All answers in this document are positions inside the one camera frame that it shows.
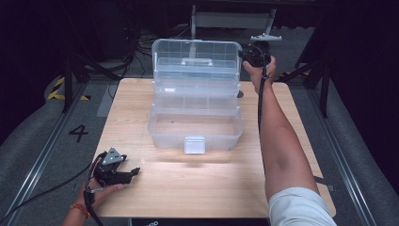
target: gray carpet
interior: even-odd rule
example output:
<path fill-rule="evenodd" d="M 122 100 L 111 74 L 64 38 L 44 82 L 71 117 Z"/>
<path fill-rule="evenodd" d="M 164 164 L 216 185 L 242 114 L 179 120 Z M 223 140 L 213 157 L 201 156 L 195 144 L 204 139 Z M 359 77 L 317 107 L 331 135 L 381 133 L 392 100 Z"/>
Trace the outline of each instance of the gray carpet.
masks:
<path fill-rule="evenodd" d="M 272 54 L 278 60 L 278 73 L 292 72 L 295 69 L 294 65 L 312 31 L 312 28 L 272 29 L 272 35 L 283 37 L 282 41 L 270 43 Z M 250 35 L 258 35 L 260 32 L 262 31 L 247 30 L 240 36 L 236 36 L 215 30 L 204 30 L 199 33 L 199 38 L 203 40 L 236 40 L 245 46 L 249 43 Z M 134 60 L 125 77 L 152 78 L 151 58 L 140 53 L 137 53 L 136 57 L 141 60 L 141 63 L 138 59 Z M 112 96 L 118 85 L 118 82 L 110 82 L 101 75 L 93 75 L 93 77 L 95 79 L 88 82 L 84 92 L 85 95 L 90 95 L 91 99 L 77 101 L 30 197 L 71 178 L 92 160 L 109 107 L 112 104 Z M 242 72 L 241 80 L 248 80 L 246 73 Z M 49 94 L 55 81 L 49 84 L 48 89 L 44 92 L 45 97 Z M 311 105 L 309 91 L 301 86 L 302 81 L 303 78 L 298 77 L 288 84 L 325 176 L 325 181 L 327 185 L 333 187 L 331 197 L 337 209 L 334 220 L 338 225 L 363 225 L 345 181 L 334 161 L 332 147 L 323 130 L 322 123 L 318 120 L 318 113 Z M 62 107 L 63 101 L 47 100 L 46 105 L 21 123 L 0 147 L 0 171 L 2 172 L 0 177 L 0 189 L 2 190 L 0 193 L 2 203 L 0 216 L 7 212 L 23 185 L 24 178 L 32 169 L 36 158 L 52 134 L 56 121 L 61 117 Z M 359 187 L 363 191 L 365 201 L 369 204 L 376 225 L 399 225 L 399 215 L 397 214 L 399 213 L 399 199 L 370 156 L 333 84 L 330 85 L 327 113 L 327 120 L 343 148 L 348 164 L 358 179 Z M 85 131 L 88 134 L 83 135 L 77 142 L 78 136 L 70 135 L 69 132 L 80 125 L 86 126 Z M 81 176 L 60 189 L 27 204 L 13 225 L 59 225 L 68 212 L 69 204 L 76 197 L 77 189 L 82 181 L 83 177 Z M 124 218 L 103 218 L 103 221 L 104 225 L 127 225 L 128 223 Z M 90 219 L 87 225 L 96 224 Z"/>

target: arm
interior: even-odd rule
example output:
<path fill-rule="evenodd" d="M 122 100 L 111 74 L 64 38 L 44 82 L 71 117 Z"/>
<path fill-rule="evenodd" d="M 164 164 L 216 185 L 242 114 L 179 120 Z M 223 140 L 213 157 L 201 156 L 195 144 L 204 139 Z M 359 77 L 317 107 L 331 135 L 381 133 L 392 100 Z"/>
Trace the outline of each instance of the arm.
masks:
<path fill-rule="evenodd" d="M 81 204 L 84 207 L 84 210 L 80 210 L 78 208 L 72 208 L 68 212 L 67 216 L 64 218 L 62 222 L 62 226 L 83 226 L 86 222 L 86 216 L 84 211 L 88 211 L 85 206 L 85 199 L 83 196 L 83 192 L 85 191 L 86 184 L 83 183 L 80 187 L 79 194 L 74 202 L 74 204 Z M 98 188 L 101 187 L 94 178 L 90 180 L 90 187 Z M 93 208 L 100 206 L 101 203 L 104 202 L 105 198 L 108 197 L 110 194 L 123 189 L 123 185 L 113 185 L 107 186 L 103 190 L 98 191 L 95 193 L 95 202 L 92 204 Z"/>
<path fill-rule="evenodd" d="M 244 62 L 245 70 L 250 74 L 255 91 L 259 92 L 262 68 L 253 68 Z M 276 60 L 267 68 L 271 78 L 264 82 L 261 151 L 265 167 L 265 193 L 269 200 L 274 194 L 288 187 L 301 186 L 316 193 L 317 185 L 311 172 L 311 166 L 303 152 L 299 139 L 291 123 L 282 112 L 273 91 L 273 78 L 276 73 Z"/>

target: forearm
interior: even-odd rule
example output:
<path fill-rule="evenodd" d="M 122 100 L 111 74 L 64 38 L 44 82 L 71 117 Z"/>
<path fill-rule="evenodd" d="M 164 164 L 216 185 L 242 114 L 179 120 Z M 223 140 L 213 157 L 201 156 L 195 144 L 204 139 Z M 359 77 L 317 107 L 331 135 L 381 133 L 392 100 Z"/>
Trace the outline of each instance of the forearm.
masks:
<path fill-rule="evenodd" d="M 268 199 L 276 192 L 293 186 L 318 192 L 308 159 L 293 126 L 281 110 L 271 83 L 265 83 L 263 89 L 261 149 Z"/>
<path fill-rule="evenodd" d="M 62 226 L 83 226 L 86 222 L 86 216 L 79 209 L 73 208 L 64 218 Z"/>

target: plastic drawer unit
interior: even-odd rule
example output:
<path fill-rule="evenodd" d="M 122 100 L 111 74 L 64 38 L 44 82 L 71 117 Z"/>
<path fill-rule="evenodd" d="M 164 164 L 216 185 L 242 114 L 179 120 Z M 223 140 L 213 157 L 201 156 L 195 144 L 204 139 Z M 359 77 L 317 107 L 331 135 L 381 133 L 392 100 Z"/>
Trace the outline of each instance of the plastic drawer unit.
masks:
<path fill-rule="evenodd" d="M 237 94 L 241 46 L 232 41 L 156 40 L 148 129 L 157 148 L 231 150 L 243 132 Z"/>

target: t-shirt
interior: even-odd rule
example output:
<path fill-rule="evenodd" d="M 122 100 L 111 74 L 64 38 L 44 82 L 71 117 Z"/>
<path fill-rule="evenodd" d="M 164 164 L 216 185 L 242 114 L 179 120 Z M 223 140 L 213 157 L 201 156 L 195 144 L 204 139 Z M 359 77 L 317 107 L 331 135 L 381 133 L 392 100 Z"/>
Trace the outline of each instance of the t-shirt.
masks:
<path fill-rule="evenodd" d="M 322 197 L 305 187 L 290 187 L 276 193 L 269 200 L 269 208 L 272 226 L 337 225 Z"/>

